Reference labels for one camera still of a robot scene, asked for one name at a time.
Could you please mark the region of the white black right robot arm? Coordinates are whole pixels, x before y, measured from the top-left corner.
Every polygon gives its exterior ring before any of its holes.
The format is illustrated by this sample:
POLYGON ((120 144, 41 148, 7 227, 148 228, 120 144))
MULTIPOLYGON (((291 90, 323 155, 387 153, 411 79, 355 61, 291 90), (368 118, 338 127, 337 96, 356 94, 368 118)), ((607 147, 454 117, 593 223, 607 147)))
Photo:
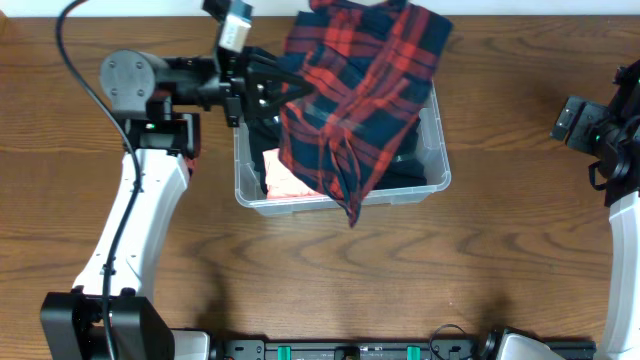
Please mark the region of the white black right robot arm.
POLYGON ((617 91, 604 106, 567 99, 550 137, 590 155, 591 187, 605 193, 613 260, 606 325, 598 345, 544 343, 511 330, 492 333, 482 359, 603 359, 639 357, 639 63, 616 70, 617 91))

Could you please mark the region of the clear plastic storage bin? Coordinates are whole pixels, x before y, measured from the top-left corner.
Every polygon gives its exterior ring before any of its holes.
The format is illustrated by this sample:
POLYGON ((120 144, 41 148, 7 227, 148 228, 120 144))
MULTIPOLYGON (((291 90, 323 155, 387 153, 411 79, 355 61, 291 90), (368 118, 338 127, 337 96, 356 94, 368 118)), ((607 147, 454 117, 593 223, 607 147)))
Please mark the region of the clear plastic storage bin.
MULTIPOLYGON (((335 201, 326 196, 267 199, 261 190, 259 175, 253 170, 247 126, 241 124, 233 130, 233 133, 235 198, 240 205, 253 209, 263 216, 332 209, 338 206, 335 201)), ((431 194, 442 192, 450 185, 452 174, 435 90, 431 91, 428 101, 420 111, 417 133, 415 155, 424 166, 427 184, 374 190, 363 201, 365 206, 420 203, 431 194)))

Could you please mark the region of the red navy plaid shirt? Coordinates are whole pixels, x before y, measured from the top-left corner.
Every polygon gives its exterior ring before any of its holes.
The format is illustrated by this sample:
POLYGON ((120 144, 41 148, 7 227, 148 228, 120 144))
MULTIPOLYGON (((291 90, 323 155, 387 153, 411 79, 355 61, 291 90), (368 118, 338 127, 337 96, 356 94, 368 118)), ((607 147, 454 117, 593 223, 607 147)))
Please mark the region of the red navy plaid shirt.
POLYGON ((314 89, 281 107, 279 159, 355 225, 430 96, 453 24, 405 0, 309 7, 280 64, 314 89))

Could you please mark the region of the dark navy garment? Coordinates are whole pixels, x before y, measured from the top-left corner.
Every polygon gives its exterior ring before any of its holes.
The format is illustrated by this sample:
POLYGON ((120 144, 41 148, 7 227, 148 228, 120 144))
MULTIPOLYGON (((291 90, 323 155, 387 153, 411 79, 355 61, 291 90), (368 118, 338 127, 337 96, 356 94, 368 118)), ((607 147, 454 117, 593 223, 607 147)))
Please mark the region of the dark navy garment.
POLYGON ((416 154, 419 125, 420 120, 417 119, 403 138, 384 175, 374 187, 375 190, 425 186, 427 184, 424 165, 416 154))

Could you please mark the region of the pink garment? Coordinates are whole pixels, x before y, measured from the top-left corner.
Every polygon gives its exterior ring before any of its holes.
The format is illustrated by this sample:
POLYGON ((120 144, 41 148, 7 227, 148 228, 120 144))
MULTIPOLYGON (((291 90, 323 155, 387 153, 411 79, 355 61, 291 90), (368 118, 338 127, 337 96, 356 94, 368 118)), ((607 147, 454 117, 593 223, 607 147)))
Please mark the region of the pink garment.
POLYGON ((265 150, 263 153, 265 184, 268 199, 284 199, 319 196, 319 193, 299 180, 279 160, 279 149, 265 150))

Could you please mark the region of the large black garment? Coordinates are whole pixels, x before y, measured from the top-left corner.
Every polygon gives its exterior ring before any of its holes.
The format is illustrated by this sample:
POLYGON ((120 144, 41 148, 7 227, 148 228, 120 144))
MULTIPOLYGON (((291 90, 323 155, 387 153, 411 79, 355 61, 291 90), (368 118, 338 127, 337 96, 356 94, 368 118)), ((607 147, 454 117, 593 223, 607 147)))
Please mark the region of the large black garment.
POLYGON ((263 152, 279 147, 282 125, 278 117, 256 120, 248 124, 248 139, 253 170, 257 173, 260 188, 267 194, 266 168, 263 152))

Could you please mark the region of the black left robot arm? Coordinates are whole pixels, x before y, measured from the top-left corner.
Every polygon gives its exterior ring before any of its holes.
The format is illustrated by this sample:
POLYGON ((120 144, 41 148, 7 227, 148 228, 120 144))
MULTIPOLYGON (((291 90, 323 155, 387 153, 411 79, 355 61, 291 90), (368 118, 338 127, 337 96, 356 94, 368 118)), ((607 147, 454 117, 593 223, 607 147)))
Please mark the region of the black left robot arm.
POLYGON ((100 68, 101 105, 125 154, 98 244, 72 288, 47 294, 40 320, 55 359, 216 359, 203 330, 172 329, 153 304, 158 259, 200 153, 200 114, 266 120, 312 87, 255 47, 212 57, 118 50, 100 68))

